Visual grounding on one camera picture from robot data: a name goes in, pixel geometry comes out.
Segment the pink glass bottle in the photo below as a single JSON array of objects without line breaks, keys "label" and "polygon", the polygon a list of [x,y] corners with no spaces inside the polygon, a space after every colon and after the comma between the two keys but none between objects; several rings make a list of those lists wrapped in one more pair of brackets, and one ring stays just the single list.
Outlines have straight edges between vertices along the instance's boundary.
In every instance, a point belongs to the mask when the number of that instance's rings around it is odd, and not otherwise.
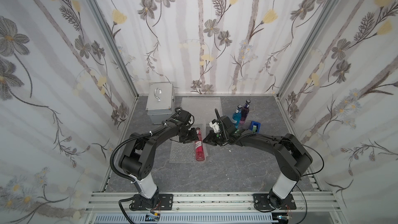
[{"label": "pink glass bottle", "polygon": [[202,142],[202,134],[201,134],[201,129],[196,128],[198,140],[195,141],[195,158],[196,161],[204,161],[205,160],[205,153],[203,149],[203,142]]}]

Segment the blue tape dispenser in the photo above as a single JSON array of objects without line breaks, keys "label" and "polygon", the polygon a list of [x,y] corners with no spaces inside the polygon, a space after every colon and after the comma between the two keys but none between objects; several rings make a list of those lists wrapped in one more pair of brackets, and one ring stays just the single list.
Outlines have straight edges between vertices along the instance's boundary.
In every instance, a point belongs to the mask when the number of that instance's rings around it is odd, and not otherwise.
[{"label": "blue tape dispenser", "polygon": [[261,123],[256,122],[256,121],[252,121],[250,123],[249,129],[252,131],[252,133],[259,133],[260,132],[260,127],[261,127]]}]

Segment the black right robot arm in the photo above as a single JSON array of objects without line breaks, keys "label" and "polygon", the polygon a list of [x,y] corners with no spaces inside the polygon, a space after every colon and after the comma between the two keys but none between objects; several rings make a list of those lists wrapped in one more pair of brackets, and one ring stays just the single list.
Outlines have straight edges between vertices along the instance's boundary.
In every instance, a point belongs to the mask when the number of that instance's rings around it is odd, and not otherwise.
[{"label": "black right robot arm", "polygon": [[231,132],[211,130],[203,140],[212,146],[235,145],[252,148],[272,155],[279,168],[279,176],[270,190],[270,200],[282,201],[304,176],[313,162],[307,149],[292,134],[284,136],[253,133],[249,129]]}]

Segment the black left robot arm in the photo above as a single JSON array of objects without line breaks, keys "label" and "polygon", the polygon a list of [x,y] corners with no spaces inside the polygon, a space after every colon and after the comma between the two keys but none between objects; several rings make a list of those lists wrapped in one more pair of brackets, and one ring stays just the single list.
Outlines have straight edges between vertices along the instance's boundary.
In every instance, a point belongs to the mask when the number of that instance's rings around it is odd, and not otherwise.
[{"label": "black left robot arm", "polygon": [[151,176],[156,149],[175,136],[179,137],[180,143],[196,141],[198,136],[192,127],[193,122],[193,115],[180,109],[162,122],[160,127],[147,133],[131,135],[112,153],[112,170],[119,177],[132,181],[141,197],[153,198],[158,191]]}]

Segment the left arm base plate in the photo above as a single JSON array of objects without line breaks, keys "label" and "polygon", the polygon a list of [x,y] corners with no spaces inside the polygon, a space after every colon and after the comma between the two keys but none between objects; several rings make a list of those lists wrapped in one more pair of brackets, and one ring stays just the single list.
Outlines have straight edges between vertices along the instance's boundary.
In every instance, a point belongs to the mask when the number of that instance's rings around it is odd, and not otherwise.
[{"label": "left arm base plate", "polygon": [[171,211],[173,200],[173,194],[155,194],[151,199],[141,195],[134,195],[129,209],[132,211]]}]

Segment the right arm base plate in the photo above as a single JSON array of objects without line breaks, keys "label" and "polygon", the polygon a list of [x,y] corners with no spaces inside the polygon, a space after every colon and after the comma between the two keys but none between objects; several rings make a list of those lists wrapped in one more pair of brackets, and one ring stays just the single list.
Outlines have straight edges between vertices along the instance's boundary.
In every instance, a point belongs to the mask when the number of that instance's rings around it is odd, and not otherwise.
[{"label": "right arm base plate", "polygon": [[292,194],[281,200],[276,195],[269,194],[253,194],[254,207],[260,211],[274,211],[274,210],[296,210],[295,200]]}]

